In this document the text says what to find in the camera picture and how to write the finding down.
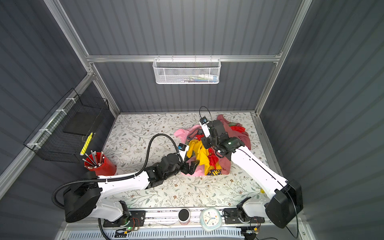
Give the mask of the yellow cloth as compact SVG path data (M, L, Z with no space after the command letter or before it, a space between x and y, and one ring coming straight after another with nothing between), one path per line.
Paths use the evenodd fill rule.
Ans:
M187 157L200 161L193 176L218 176L222 174L222 167L219 158L212 148L205 149L202 141L191 140L188 144Z

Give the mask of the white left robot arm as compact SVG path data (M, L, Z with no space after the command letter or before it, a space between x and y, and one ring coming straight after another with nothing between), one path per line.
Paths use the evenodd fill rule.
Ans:
M180 163L179 160L178 154L168 154L139 175L124 175L120 181L117 176L100 176L101 182L70 185L63 193L66 222L74 223L92 217L115 225L127 224L131 218L127 204L108 198L122 192L155 188L180 172L193 174L199 165L198 161Z

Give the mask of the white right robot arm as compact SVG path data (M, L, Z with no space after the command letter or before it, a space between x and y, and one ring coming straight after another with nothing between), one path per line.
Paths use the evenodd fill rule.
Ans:
M242 209L247 217L269 218L275 226L283 229L303 210L302 186L295 180L288 181L278 175L251 153L249 148L237 137L230 137L224 124L219 120L208 121L203 117L200 126L204 132L202 143L205 148L213 148L220 157L243 169L265 191L270 199L262 207L252 208L251 200L246 200Z

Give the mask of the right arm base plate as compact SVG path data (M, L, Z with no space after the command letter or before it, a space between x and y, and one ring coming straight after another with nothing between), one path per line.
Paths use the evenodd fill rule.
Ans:
M244 211L238 211L236 208L225 208L222 210L225 223L230 224L263 224L263 217L249 217Z

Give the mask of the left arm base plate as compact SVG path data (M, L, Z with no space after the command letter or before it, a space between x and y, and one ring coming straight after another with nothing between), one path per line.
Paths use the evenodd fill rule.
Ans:
M104 220L104 228L117 228L117 227L142 227L145 223L146 211L130 211L129 215L123 214L121 218L114 222Z

